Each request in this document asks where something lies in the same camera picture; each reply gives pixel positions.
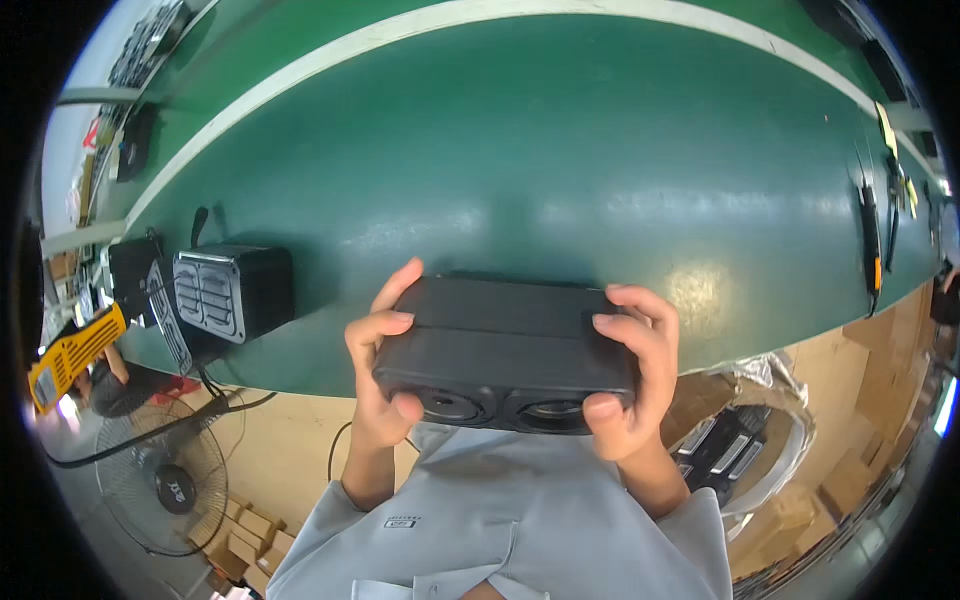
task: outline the white wall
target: white wall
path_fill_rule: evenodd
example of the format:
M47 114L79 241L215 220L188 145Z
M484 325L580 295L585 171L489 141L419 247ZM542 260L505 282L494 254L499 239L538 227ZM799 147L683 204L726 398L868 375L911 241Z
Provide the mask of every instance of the white wall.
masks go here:
M110 68L130 37L133 25L162 0L117 0L80 54L64 87L106 85ZM67 194L84 157L82 144L98 105L54 108L43 144L40 178L46 237L74 228L67 215Z

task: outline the workbench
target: workbench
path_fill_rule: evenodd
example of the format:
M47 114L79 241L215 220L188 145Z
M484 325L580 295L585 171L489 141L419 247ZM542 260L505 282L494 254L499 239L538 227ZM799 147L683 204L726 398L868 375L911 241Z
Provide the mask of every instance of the workbench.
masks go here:
M669 23L500 19L288 89L190 160L127 236L152 227L184 249L207 206L202 243L291 251L300 316L214 363L227 384L352 396L343 328L413 255L428 274L645 285L680 311L686 372L867 313L854 142L885 231L876 120L814 75ZM900 216L880 309L939 266L923 197L918 213ZM174 367L156 328L120 346Z

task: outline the electric fan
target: electric fan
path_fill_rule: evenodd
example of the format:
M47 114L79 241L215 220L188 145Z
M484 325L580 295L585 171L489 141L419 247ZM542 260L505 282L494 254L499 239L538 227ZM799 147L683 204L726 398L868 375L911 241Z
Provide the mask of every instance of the electric fan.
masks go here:
M182 401L169 399L104 420L97 452L194 415ZM109 511L152 554L193 554L220 528L227 510L227 468L209 429L216 417L184 420L95 463Z

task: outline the shirt logo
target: shirt logo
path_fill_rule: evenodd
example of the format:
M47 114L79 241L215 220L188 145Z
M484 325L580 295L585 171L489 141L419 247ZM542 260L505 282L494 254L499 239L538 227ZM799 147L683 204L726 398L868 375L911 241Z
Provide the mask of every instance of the shirt logo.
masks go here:
M383 526L387 529L395 528L410 528L417 524L417 521L420 520L419 516L391 516L383 523Z

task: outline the fingernail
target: fingernail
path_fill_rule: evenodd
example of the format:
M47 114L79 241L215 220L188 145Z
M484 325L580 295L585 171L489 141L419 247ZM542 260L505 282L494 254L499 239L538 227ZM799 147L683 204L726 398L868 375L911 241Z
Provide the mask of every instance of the fingernail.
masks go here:
M590 414L594 417L606 419L607 417L612 417L622 411L623 405L620 404L620 400L616 399L615 397L611 397L590 404L589 410Z

